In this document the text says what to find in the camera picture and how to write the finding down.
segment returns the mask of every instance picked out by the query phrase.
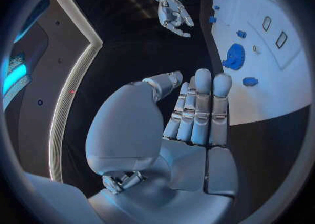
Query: blue light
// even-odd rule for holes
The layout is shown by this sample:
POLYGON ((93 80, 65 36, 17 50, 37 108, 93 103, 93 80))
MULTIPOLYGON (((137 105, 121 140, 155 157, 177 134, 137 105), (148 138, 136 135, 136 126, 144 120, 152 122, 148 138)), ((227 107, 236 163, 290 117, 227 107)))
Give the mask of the blue light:
POLYGON ((24 75, 26 75, 26 66, 22 64, 16 67, 4 80, 3 94, 5 94, 24 75))

